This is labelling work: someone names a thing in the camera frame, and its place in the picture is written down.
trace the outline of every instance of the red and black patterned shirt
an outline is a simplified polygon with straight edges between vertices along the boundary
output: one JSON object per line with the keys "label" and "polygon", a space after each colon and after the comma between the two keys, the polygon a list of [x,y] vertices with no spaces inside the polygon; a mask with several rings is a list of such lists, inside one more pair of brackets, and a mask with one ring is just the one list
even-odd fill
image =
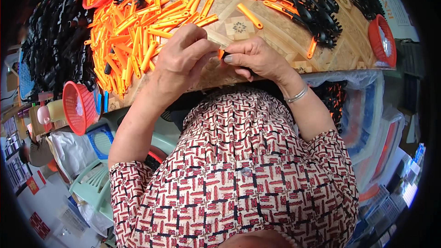
{"label": "red and black patterned shirt", "polygon": [[359,207],[345,144],[334,130],[305,142],[293,126],[262,91],[200,103],[154,173],[139,162],[110,169],[117,245],[216,247],[272,229],[299,247],[343,247]]}

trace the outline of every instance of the blue plastic crate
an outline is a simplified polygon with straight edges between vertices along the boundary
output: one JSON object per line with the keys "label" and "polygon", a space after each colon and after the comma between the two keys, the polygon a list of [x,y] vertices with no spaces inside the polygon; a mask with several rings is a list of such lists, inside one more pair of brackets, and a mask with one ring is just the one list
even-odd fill
{"label": "blue plastic crate", "polygon": [[108,158],[108,151],[113,143],[113,135],[107,124],[100,126],[87,133],[93,150],[99,159],[104,160]]}
{"label": "blue plastic crate", "polygon": [[19,62],[19,85],[20,85],[20,97],[26,98],[26,95],[32,91],[35,85],[35,81],[30,79],[29,67],[26,63],[22,62],[23,52],[20,54]]}

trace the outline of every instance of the shirt button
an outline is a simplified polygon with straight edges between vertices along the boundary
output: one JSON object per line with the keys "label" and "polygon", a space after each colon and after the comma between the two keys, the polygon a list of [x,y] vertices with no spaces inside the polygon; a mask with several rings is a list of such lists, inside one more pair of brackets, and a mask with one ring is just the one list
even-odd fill
{"label": "shirt button", "polygon": [[245,177],[250,177],[253,174],[250,168],[243,168],[240,173]]}

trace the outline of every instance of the silver bracelet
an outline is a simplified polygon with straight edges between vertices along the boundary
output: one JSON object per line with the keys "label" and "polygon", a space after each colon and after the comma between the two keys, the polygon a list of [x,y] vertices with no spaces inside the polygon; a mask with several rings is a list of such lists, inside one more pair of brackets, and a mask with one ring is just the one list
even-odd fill
{"label": "silver bracelet", "polygon": [[306,94],[307,91],[308,91],[308,85],[305,84],[305,87],[303,88],[302,91],[300,91],[299,94],[295,95],[295,96],[292,97],[292,98],[285,98],[285,97],[284,97],[283,99],[284,99],[286,102],[294,102],[294,101],[300,99],[301,97],[303,97],[303,96]]}

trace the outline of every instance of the cable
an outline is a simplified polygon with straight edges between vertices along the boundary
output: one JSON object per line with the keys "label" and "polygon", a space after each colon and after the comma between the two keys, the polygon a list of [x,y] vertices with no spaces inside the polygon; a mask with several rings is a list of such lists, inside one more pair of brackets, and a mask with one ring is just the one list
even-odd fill
{"label": "cable", "polygon": [[17,86],[17,88],[14,90],[14,94],[12,94],[11,96],[9,96],[9,97],[7,97],[7,98],[0,99],[0,101],[3,101],[3,100],[6,100],[6,99],[10,99],[10,98],[12,98],[12,97],[15,95],[15,92],[17,91],[17,89],[19,89],[18,86]]}

